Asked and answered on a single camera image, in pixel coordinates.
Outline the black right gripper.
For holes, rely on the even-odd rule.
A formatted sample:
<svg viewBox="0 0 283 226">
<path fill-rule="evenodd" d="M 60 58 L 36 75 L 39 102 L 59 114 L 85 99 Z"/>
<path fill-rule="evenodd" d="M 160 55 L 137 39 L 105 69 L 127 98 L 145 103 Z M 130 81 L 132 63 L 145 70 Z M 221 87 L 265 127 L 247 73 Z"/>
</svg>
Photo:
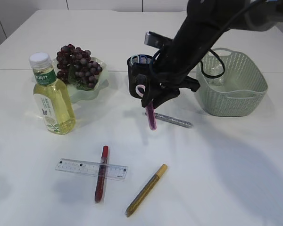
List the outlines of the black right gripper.
<svg viewBox="0 0 283 226">
<path fill-rule="evenodd" d="M 196 92 L 200 88 L 200 83 L 198 82 L 198 80 L 190 76 L 185 76 L 183 80 L 179 81 L 168 81 L 166 79 L 159 80 L 158 78 L 155 78 L 152 74 L 150 75 L 153 78 L 154 83 L 149 82 L 145 86 L 145 91 L 143 93 L 143 97 L 141 98 L 141 104 L 144 108 L 150 102 L 152 102 L 154 109 L 157 109 L 165 102 L 173 98 L 177 98 L 180 95 L 179 89 L 181 88 L 187 88 L 193 92 Z M 172 89 L 160 90 L 160 85 Z"/>
</svg>

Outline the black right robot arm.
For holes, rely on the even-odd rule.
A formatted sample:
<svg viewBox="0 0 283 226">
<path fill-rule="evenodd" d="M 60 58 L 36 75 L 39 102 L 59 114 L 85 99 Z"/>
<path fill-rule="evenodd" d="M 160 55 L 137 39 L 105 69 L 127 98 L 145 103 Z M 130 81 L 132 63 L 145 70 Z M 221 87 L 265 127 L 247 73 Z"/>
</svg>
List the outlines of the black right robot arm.
<svg viewBox="0 0 283 226">
<path fill-rule="evenodd" d="M 144 85 L 141 105 L 157 108 L 178 97 L 182 88 L 195 92 L 200 84 L 189 72 L 225 32 L 264 32 L 278 22 L 283 22 L 283 0 L 191 0 L 174 38 L 146 33 L 145 44 L 157 52 L 149 63 L 130 67 L 130 94 L 137 97 L 138 85 Z"/>
</svg>

